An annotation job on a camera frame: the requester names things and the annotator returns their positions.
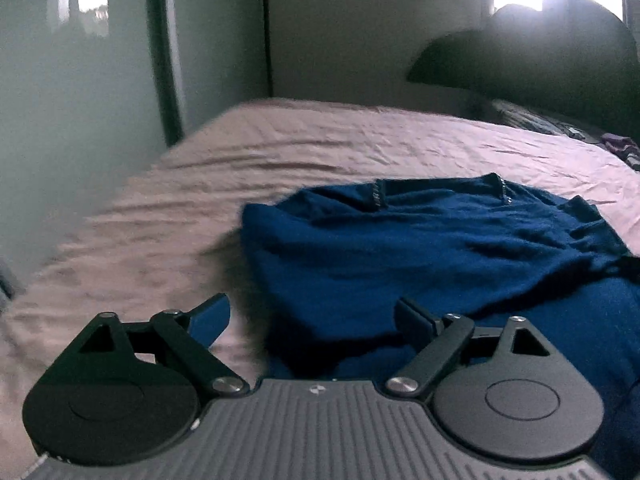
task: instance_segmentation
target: purple cloth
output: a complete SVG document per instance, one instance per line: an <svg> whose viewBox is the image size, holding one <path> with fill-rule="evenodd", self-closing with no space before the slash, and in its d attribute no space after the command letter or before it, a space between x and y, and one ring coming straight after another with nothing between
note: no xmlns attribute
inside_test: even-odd
<svg viewBox="0 0 640 480"><path fill-rule="evenodd" d="M605 148L624 160L631 168L640 171L640 147L630 137L604 134L602 143Z"/></svg>

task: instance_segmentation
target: round black pad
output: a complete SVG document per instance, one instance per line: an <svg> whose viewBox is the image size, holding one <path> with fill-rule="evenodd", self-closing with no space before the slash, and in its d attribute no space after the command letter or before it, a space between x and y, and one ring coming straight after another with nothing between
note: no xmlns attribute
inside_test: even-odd
<svg viewBox="0 0 640 480"><path fill-rule="evenodd" d="M463 446L517 463L581 452L602 423L597 392L567 361L517 356L469 366L436 388L433 411Z"/></svg>
<svg viewBox="0 0 640 480"><path fill-rule="evenodd" d="M30 391L22 420L36 448L84 465L130 463L170 446L196 417L196 391L178 372L143 362L94 371Z"/></svg>

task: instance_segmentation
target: wrinkled fabric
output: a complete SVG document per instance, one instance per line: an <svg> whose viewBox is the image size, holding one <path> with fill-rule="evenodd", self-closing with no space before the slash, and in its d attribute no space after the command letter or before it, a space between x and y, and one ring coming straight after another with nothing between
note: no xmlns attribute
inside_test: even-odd
<svg viewBox="0 0 640 480"><path fill-rule="evenodd" d="M604 134L602 143L615 156L624 160L633 170L640 171L640 147L630 137Z"/></svg>
<svg viewBox="0 0 640 480"><path fill-rule="evenodd" d="M409 89L416 102L433 99L427 86ZM211 350L252 384L264 373L268 316L236 233L246 202L274 203L301 187L492 171L580 194L640 254L640 175L596 146L382 107L267 100L223 114L132 179L0 316L0 478L36 460L24 397L98 312L144 320L226 292L231 323Z"/></svg>
<svg viewBox="0 0 640 480"><path fill-rule="evenodd" d="M247 205L241 240L276 313L274 376L385 380L414 355L401 296L488 326L521 314L602 396L593 457L616 478L640 463L640 444L615 451L640 423L619 410L640 377L640 266L581 197L497 174L319 187Z"/></svg>

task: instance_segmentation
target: logo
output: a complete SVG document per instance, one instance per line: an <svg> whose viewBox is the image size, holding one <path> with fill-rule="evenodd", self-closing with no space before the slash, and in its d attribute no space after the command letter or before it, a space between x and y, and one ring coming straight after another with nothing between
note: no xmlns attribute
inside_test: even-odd
<svg viewBox="0 0 640 480"><path fill-rule="evenodd" d="M309 388L309 391L314 395L320 396L325 393L326 388L322 386L322 384L314 384L311 388Z"/></svg>

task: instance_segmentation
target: white wall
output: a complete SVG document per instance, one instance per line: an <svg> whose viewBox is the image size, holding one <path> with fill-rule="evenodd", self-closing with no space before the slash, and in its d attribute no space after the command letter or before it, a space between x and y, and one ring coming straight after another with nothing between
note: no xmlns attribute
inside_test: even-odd
<svg viewBox="0 0 640 480"><path fill-rule="evenodd" d="M186 134L232 105L267 97L262 0L169 0L168 11Z"/></svg>
<svg viewBox="0 0 640 480"><path fill-rule="evenodd" d="M277 96L417 108L465 99L404 76L428 42L478 27L486 0L270 0ZM431 102L427 108L446 107Z"/></svg>
<svg viewBox="0 0 640 480"><path fill-rule="evenodd" d="M0 254L23 282L166 149L145 0L108 0L106 28L58 3L0 0Z"/></svg>

